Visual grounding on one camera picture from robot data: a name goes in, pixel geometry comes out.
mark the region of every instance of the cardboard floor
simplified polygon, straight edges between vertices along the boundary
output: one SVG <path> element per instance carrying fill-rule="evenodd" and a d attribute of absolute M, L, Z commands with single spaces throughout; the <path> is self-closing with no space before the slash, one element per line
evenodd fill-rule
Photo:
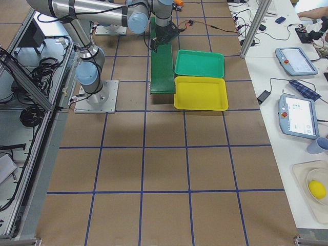
<path fill-rule="evenodd" d="M 17 2 L 2 0 L 2 9 Z M 229 109 L 153 104 L 144 38 L 95 36 L 106 54 L 102 79 L 119 80 L 116 112 L 68 113 L 36 232 L 42 245 L 294 245 L 297 230 L 228 5 L 185 2 L 173 21 L 182 28 L 189 19 L 197 22 L 172 41 L 174 62 L 179 49 L 222 53 Z"/>

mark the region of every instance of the lemon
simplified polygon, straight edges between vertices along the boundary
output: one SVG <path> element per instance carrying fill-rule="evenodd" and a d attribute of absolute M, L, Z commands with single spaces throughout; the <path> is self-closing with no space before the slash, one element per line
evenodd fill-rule
<path fill-rule="evenodd" d="M 326 189 L 322 183 L 316 180 L 312 180 L 309 182 L 309 190 L 311 194 L 317 198 L 322 199 L 326 196 Z"/>

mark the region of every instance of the electronic device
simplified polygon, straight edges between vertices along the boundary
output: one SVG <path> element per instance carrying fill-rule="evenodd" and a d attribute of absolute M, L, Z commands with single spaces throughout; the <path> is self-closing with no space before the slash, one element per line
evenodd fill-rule
<path fill-rule="evenodd" d="M 324 77 L 326 78 L 327 82 L 328 82 L 328 73 L 323 73 Z"/>
<path fill-rule="evenodd" d="M 295 28 L 296 34 L 302 44 L 310 44 L 309 34 L 305 27 Z"/>
<path fill-rule="evenodd" d="M 258 28 L 260 31 L 264 31 L 266 29 L 266 26 L 265 25 L 260 25 L 260 27 Z"/>
<path fill-rule="evenodd" d="M 258 104 L 262 104 L 262 102 L 264 102 L 268 98 L 268 96 L 270 96 L 270 94 L 271 94 L 270 91 L 267 90 L 263 91 L 261 95 L 257 97 Z"/>
<path fill-rule="evenodd" d="M 300 47 L 277 48 L 276 56 L 291 76 L 314 75 L 318 70 Z"/>
<path fill-rule="evenodd" d="M 275 22 L 278 23 L 278 24 L 281 24 L 281 23 L 283 23 L 285 20 L 286 20 L 286 18 L 283 17 L 283 16 L 281 16 L 281 17 L 279 17 L 278 19 L 276 19 Z"/>
<path fill-rule="evenodd" d="M 314 101 L 281 95 L 278 102 L 279 125 L 284 134 L 316 139 L 319 137 Z"/>

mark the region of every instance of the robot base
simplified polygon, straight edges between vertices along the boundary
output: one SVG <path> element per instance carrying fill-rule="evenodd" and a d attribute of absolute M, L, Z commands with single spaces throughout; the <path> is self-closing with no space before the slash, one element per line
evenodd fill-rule
<path fill-rule="evenodd" d="M 101 105 L 91 105 L 87 100 L 83 100 L 85 97 L 79 98 L 75 105 L 75 113 L 115 113 L 116 99 L 118 91 L 118 80 L 107 80 L 104 81 L 104 86 L 107 87 L 109 91 L 109 98 L 106 102 Z M 81 87 L 80 94 L 84 93 L 84 89 Z"/>
<path fill-rule="evenodd" d="M 119 35 L 126 35 L 127 28 L 122 26 L 115 26 L 112 29 L 106 29 L 103 26 L 98 26 L 95 35 L 96 36 L 119 36 Z"/>

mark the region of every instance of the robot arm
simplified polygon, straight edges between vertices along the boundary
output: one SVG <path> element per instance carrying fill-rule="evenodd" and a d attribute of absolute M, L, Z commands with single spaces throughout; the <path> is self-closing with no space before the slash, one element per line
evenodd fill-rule
<path fill-rule="evenodd" d="M 27 0 L 36 11 L 61 21 L 74 41 L 81 58 L 75 74 L 84 89 L 85 99 L 93 106 L 98 107 L 109 98 L 109 91 L 100 79 L 105 55 L 92 42 L 90 33 L 84 31 L 79 19 L 120 25 L 141 34 L 146 30 L 152 12 L 156 16 L 156 38 L 151 48 L 155 51 L 179 34 L 171 21 L 173 0 L 128 1 L 127 5 L 118 5 L 97 0 Z"/>
<path fill-rule="evenodd" d="M 179 34 L 178 28 L 171 21 L 172 0 L 130 0 L 127 5 L 97 0 L 27 0 L 27 2 L 36 11 L 58 18 L 63 24 L 72 23 L 75 19 L 87 19 L 128 27 L 136 34 L 146 30 L 152 12 L 156 16 L 156 42 L 151 46 L 153 50 L 156 50 L 158 45 L 167 44 Z M 78 26 L 75 26 L 75 29 L 75 32 L 80 32 Z M 75 41 L 76 34 L 68 32 Z M 82 47 L 90 42 L 89 40 L 82 42 L 79 39 L 81 38 L 77 37 L 76 43 Z"/>

